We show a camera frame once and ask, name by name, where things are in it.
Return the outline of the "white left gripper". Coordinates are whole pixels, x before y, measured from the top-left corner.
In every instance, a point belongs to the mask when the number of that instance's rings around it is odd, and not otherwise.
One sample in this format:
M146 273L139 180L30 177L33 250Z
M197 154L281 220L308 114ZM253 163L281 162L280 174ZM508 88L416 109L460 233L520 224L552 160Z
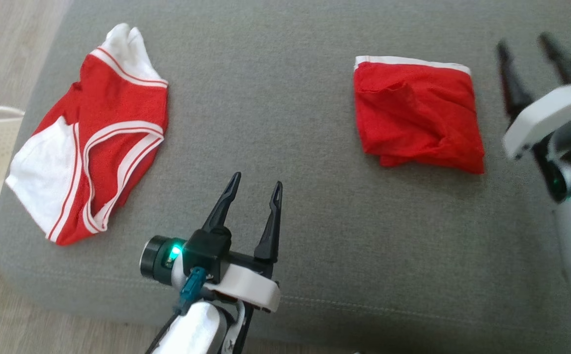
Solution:
M236 171L205 220L203 231L225 230L240 182L241 171ZM254 257L232 252L228 236L193 235L189 240L153 236L144 245L140 273L173 287L184 304L198 300L200 292L206 289L262 311L276 312L281 290L271 277L274 262L278 262L282 205L283 184L277 181L268 203L270 215Z

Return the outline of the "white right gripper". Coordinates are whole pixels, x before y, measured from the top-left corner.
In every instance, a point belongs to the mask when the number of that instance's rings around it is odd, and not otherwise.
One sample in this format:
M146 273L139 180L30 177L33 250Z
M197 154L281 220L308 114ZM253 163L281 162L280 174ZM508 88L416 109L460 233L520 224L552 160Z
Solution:
M539 99L533 99L521 82L506 40L497 43L504 110L509 119L503 148L507 158L514 160L530 151L551 199L561 203L571 196L571 163L550 157L549 145L552 135L571 122L571 58L551 33L540 33L539 43L564 83Z

